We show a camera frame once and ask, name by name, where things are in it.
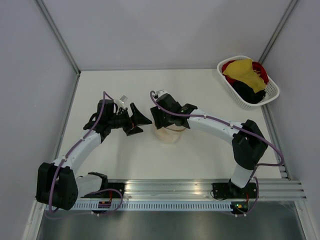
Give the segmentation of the cream mesh laundry bag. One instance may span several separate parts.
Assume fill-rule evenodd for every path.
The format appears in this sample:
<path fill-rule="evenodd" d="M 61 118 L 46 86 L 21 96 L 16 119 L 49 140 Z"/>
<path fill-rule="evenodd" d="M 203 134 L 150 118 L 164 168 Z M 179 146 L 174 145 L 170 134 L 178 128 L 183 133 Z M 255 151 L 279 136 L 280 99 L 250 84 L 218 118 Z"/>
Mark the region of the cream mesh laundry bag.
<path fill-rule="evenodd" d="M 155 136 L 162 142 L 173 144 L 179 140 L 187 128 L 183 126 L 170 125 L 167 127 L 162 127 L 160 129 L 154 128 Z"/>

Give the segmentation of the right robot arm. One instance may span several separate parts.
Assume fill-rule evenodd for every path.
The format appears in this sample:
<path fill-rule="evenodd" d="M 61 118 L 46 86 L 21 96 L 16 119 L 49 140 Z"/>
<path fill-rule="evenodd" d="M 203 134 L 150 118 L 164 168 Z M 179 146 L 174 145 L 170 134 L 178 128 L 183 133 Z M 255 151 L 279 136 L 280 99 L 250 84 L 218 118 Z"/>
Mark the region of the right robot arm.
<path fill-rule="evenodd" d="M 152 91 L 150 97 L 155 104 L 150 111 L 160 136 L 167 134 L 169 129 L 197 130 L 231 145 L 236 167 L 228 181 L 228 192 L 235 198 L 241 197 L 268 148 L 258 125 L 252 120 L 241 123 L 214 117 L 189 103 L 180 105 L 165 90 Z"/>

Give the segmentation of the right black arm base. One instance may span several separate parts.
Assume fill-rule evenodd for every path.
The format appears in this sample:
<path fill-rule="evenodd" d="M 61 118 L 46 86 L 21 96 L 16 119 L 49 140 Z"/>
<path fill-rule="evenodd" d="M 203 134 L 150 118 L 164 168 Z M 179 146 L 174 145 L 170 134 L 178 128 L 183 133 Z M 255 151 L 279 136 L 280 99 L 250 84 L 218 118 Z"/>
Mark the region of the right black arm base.
<path fill-rule="evenodd" d="M 231 181 L 216 182 L 212 184 L 213 198 L 217 200 L 227 199 L 255 199 L 257 197 L 257 184 L 249 182 L 244 188 L 239 188 Z"/>

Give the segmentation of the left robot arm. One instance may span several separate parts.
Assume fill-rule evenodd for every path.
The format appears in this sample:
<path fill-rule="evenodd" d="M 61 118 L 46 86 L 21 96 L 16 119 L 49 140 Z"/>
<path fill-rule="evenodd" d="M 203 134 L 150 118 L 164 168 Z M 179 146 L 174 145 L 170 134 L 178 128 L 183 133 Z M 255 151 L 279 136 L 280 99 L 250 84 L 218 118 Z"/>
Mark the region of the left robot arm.
<path fill-rule="evenodd" d="M 104 198 L 110 192 L 107 175 L 89 172 L 76 178 L 75 174 L 87 157 L 103 143 L 114 129 L 122 129 L 127 136 L 143 132 L 142 126 L 152 124 L 134 103 L 118 107 L 114 100 L 100 100 L 97 111 L 83 127 L 80 139 L 51 163 L 42 163 L 37 172 L 36 200 L 55 209 L 70 210 L 78 198 Z"/>

